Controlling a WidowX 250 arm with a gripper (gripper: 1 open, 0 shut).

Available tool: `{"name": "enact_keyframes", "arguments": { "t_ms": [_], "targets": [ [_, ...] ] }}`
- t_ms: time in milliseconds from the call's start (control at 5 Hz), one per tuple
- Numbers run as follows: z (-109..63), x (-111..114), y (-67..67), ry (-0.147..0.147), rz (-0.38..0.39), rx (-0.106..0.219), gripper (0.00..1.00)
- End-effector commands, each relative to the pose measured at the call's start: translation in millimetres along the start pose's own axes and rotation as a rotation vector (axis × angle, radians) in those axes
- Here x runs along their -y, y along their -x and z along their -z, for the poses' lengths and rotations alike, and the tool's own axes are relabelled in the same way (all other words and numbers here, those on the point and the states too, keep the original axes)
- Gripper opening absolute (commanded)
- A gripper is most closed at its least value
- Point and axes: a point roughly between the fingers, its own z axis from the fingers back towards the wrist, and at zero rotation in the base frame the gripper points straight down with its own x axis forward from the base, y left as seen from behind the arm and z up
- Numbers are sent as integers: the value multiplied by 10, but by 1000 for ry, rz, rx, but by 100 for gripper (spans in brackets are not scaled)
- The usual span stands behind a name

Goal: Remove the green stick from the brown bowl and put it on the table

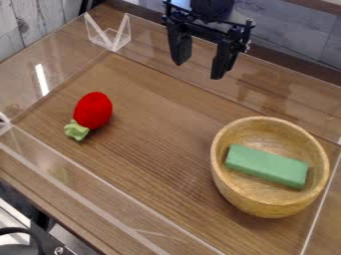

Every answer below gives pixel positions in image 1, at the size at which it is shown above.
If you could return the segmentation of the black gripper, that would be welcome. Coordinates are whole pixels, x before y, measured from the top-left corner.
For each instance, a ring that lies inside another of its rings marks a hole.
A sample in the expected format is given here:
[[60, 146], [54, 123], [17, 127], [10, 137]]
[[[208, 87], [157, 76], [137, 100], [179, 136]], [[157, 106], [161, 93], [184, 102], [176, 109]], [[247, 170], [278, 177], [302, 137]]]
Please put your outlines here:
[[191, 34], [215, 40], [209, 78], [219, 80], [231, 70], [236, 55], [248, 49], [253, 21], [233, 10], [235, 0], [164, 0], [169, 57], [180, 66], [191, 57]]

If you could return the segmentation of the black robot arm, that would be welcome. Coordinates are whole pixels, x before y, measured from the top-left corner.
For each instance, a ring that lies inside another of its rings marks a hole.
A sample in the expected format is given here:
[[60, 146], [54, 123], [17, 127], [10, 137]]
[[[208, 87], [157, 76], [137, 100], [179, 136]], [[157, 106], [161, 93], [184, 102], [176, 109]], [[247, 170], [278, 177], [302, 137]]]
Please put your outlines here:
[[191, 37], [216, 45], [209, 78], [219, 80], [245, 53], [255, 27], [251, 18], [233, 9], [235, 0], [163, 0], [163, 22], [168, 32], [169, 56], [180, 66], [191, 57]]

